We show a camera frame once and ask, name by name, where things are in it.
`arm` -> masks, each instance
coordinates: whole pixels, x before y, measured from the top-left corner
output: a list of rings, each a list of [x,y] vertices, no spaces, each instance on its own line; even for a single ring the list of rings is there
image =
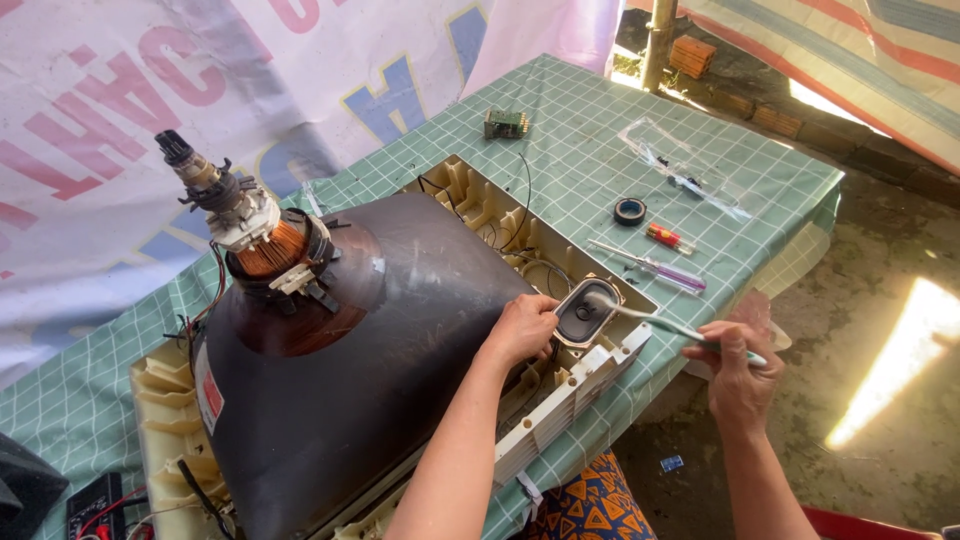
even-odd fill
[[[709,406],[723,441],[737,540],[819,540],[767,440],[767,408],[783,361],[745,325],[715,321],[699,331],[708,341],[719,341],[722,352],[696,345],[682,353],[713,372]],[[748,350],[766,358],[767,365],[749,367]]]
[[[479,539],[493,486],[496,407],[507,373],[551,353],[557,301],[520,295],[480,347],[403,494],[385,540]]]

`label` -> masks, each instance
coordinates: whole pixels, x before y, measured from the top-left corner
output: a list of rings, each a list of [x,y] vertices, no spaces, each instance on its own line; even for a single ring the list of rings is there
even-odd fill
[[[680,235],[671,233],[667,229],[664,229],[656,223],[651,223],[650,227],[647,228],[647,236],[657,240],[661,244],[666,244],[668,246],[676,247],[680,243]]]
[[[217,427],[217,419],[224,410],[224,395],[220,393],[217,387],[217,381],[213,379],[213,372],[210,371],[210,361],[206,357],[206,342],[200,346],[197,352],[197,361],[193,365],[193,376],[197,384],[197,405],[200,407],[200,416],[204,419],[206,430],[213,434],[213,429]]]

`striped tarp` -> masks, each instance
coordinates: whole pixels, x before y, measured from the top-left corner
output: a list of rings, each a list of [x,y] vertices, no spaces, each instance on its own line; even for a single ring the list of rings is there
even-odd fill
[[[685,15],[960,173],[960,1],[681,0]]]

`hand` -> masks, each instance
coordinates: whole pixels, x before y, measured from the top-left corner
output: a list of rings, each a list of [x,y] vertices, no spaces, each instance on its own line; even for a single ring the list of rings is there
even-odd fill
[[[783,374],[783,360],[770,350],[767,340],[747,325],[713,321],[697,331],[707,341],[719,341],[721,352],[694,345],[684,347],[681,354],[704,362],[713,372],[709,405],[721,438],[766,436],[767,408]],[[748,350],[766,358],[767,365],[750,367]]]
[[[553,353],[550,336],[560,322],[550,310],[559,303],[549,296],[532,294],[521,294],[508,302],[476,358],[492,361],[504,370],[532,356],[547,358]]]

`table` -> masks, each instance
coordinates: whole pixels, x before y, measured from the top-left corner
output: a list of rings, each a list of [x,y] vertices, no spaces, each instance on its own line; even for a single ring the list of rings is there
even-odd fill
[[[482,120],[488,108],[526,111],[530,132],[520,140],[485,140]],[[763,213],[741,225],[668,185],[616,137],[644,115],[699,148],[711,166],[757,178],[755,191],[770,201]],[[781,290],[819,259],[842,177],[833,167],[749,130],[541,56],[332,179],[307,187],[323,212],[336,211],[389,195],[458,154],[525,202],[527,177],[518,152],[530,163],[530,210],[577,245],[595,238],[706,275],[708,289],[695,298],[651,282],[617,256],[588,249],[612,273],[638,280],[636,287],[663,306],[663,315],[694,327],[724,314],[748,284]],[[612,205],[627,196],[647,203],[648,221],[695,238],[697,252],[683,257],[644,237],[643,228],[616,225]],[[303,190],[285,203],[311,209]],[[770,267],[775,271],[761,276]],[[62,471],[71,480],[68,494],[105,471],[124,473],[129,489],[142,485],[127,367],[158,346],[164,332],[177,331],[177,313],[195,315],[205,307],[216,281],[216,264],[207,254],[0,393],[0,430]],[[527,468],[541,491],[572,478],[630,426],[683,368],[684,360],[677,357],[683,344],[680,337],[655,332],[635,364]],[[484,540],[518,530],[525,505],[518,486],[501,490],[491,499]],[[37,540],[62,539],[63,512],[62,504],[51,512]]]

